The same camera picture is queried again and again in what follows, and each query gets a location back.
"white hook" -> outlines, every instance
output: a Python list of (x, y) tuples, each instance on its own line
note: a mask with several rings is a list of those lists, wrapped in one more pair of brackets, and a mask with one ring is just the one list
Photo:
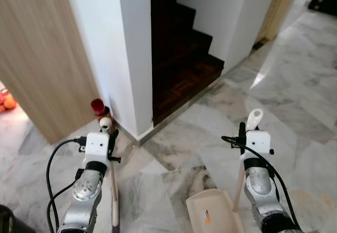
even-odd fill
[(261, 108), (254, 109), (248, 116), (246, 131), (255, 130), (263, 117), (263, 110)]

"wooden stair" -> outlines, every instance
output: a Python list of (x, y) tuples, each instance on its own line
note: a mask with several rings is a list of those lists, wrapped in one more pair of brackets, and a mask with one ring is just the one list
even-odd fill
[(208, 54), (213, 37), (192, 29), (195, 13), (176, 0), (151, 0), (154, 125), (221, 75), (224, 62)]

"hallway floor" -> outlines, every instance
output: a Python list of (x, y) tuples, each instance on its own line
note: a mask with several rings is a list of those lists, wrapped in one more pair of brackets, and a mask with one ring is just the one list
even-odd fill
[[(142, 147), (120, 133), (121, 232), (191, 233), (188, 197), (215, 187), (233, 197), (240, 151), (220, 136), (237, 135), (255, 108), (264, 110), (260, 129), (271, 135), (271, 162), (302, 230), (337, 232), (336, 37), (336, 18), (305, 12)], [(96, 130), (94, 121), (74, 135)], [(45, 169), (54, 146), (20, 109), (0, 115), (0, 134), (0, 203), (37, 232), (48, 232)], [(72, 182), (82, 158), (74, 145), (60, 150), (51, 168), (55, 192)], [(68, 193), (56, 200), (60, 220), (69, 201)], [(245, 231), (260, 232), (243, 191), (239, 208)], [(95, 232), (111, 232), (108, 181), (97, 212)]]

